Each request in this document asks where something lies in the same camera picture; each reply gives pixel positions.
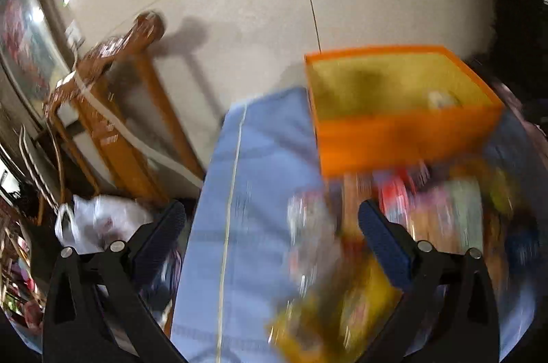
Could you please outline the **white plastic bag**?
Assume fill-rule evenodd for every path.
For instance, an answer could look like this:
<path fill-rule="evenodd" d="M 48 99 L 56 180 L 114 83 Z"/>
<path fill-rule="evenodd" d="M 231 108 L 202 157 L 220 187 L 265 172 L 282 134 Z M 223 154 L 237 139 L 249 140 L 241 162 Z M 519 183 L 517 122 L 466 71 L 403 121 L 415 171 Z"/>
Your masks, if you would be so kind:
<path fill-rule="evenodd" d="M 115 240 L 130 240 L 142 225 L 152 221 L 152 214 L 132 199 L 73 195 L 72 202 L 58 209 L 55 234 L 63 247 L 72 247 L 76 253 L 99 253 Z"/>

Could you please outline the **light blue tablecloth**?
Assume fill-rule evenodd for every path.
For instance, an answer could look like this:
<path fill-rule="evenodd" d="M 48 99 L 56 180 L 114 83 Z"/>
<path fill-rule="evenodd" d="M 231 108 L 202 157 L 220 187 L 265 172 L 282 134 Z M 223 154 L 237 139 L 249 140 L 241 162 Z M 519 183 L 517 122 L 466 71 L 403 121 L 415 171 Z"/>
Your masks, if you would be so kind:
<path fill-rule="evenodd" d="M 235 106 L 189 234 L 173 343 L 190 362 L 362 362 L 403 295 L 360 229 L 371 199 L 415 241 L 481 251 L 499 361 L 511 358 L 546 317 L 546 184 L 510 111 L 478 154 L 327 178 L 304 88 Z M 411 351 L 426 343 L 445 291 Z"/>

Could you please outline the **carved wooden chair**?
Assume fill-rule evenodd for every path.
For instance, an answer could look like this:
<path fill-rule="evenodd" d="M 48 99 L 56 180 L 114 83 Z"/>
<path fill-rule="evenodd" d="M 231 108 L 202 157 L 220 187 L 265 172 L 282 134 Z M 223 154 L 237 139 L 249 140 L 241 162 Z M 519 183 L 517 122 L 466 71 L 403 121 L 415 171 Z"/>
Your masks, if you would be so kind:
<path fill-rule="evenodd" d="M 202 189 L 205 170 L 179 123 L 148 52 L 151 45 L 163 38 L 164 32 L 159 13 L 152 10 L 140 13 L 126 34 L 110 37 L 85 55 L 75 56 L 73 71 L 58 82 L 43 106 L 53 143 L 64 143 L 96 196 L 102 194 L 103 186 L 59 116 L 65 104 L 75 110 L 78 122 L 89 134 L 118 194 L 154 207 L 165 206 L 169 201 L 168 192 L 151 170 L 152 162 L 178 174 L 194 191 Z M 121 110 L 109 96 L 105 78 L 116 63 L 132 66 L 145 84 L 171 135 L 176 158 L 148 145 L 126 125 Z"/>

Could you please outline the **orange cardboard box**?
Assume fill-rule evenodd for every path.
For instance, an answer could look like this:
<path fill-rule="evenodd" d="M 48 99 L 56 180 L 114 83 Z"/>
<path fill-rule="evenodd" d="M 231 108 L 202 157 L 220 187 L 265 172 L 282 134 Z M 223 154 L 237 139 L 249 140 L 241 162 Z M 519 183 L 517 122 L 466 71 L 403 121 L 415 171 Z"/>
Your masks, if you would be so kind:
<path fill-rule="evenodd" d="M 505 105 L 444 46 L 305 56 L 324 177 L 445 161 L 480 149 Z"/>

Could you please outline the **framed picture on wall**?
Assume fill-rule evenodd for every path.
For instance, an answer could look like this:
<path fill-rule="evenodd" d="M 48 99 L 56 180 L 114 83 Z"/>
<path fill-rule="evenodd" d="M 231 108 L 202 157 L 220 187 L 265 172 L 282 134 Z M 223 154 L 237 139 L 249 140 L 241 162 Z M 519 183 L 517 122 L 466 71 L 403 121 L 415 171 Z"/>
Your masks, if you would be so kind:
<path fill-rule="evenodd" d="M 43 105 L 70 69 L 39 0 L 1 0 L 1 59 L 30 114 L 43 121 Z"/>

